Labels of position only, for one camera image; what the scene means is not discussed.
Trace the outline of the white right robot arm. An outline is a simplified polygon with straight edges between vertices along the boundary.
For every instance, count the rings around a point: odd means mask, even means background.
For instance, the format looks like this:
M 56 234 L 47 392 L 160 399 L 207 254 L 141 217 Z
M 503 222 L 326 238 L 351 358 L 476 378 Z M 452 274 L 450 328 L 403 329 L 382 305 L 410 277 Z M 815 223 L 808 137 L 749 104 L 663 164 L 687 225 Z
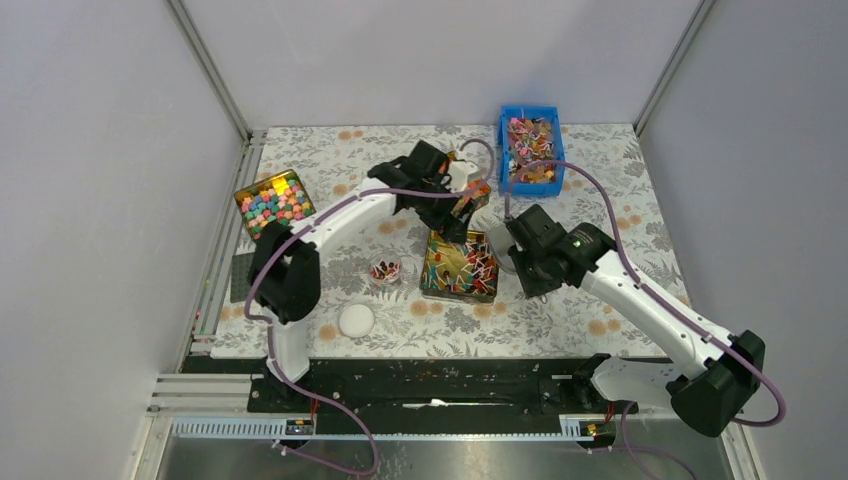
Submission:
M 600 299 L 667 355 L 655 363 L 595 354 L 574 373 L 575 402 L 597 412 L 610 401 L 670 409 L 687 426 L 719 436 L 759 389 L 766 353 L 754 332 L 734 334 L 626 267 L 613 238 L 590 223 L 566 230 L 533 205 L 506 221 L 507 254 L 528 298 L 570 286 Z

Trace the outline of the metal scoop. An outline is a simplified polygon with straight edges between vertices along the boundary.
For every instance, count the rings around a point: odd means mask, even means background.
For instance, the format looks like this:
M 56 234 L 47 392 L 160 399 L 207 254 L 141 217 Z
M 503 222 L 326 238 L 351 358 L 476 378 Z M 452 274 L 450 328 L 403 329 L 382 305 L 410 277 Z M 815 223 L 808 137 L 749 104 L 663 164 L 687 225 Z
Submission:
M 486 238 L 490 249 L 501 270 L 516 275 L 517 268 L 510 251 L 514 249 L 517 253 L 522 251 L 521 246 L 512 237 L 505 224 L 498 225 L 486 231 Z

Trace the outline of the white jar lid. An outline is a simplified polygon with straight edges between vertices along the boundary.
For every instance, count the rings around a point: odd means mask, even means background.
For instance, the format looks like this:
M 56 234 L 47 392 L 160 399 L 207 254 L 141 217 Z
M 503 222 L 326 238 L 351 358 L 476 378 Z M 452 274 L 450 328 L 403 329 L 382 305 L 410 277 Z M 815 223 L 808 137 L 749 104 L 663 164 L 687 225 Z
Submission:
M 338 318 L 340 332 L 349 338 L 357 339 L 368 335 L 376 323 L 372 309 L 364 304 L 346 306 Z

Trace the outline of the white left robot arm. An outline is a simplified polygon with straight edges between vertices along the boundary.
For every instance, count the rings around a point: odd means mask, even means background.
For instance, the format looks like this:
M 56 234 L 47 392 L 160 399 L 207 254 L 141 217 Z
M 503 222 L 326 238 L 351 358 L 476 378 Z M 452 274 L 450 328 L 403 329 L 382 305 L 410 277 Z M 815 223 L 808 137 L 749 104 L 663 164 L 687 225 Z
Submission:
M 328 208 L 293 226 L 266 226 L 248 273 L 244 312 L 267 329 L 266 365 L 276 377 L 272 398 L 288 411 L 309 401 L 306 318 L 320 300 L 321 263 L 343 240 L 365 227 L 410 209 L 429 229 L 461 241 L 474 212 L 473 195 L 497 170 L 493 147 L 481 167 L 420 140 L 412 151 L 373 166 L 361 184 Z

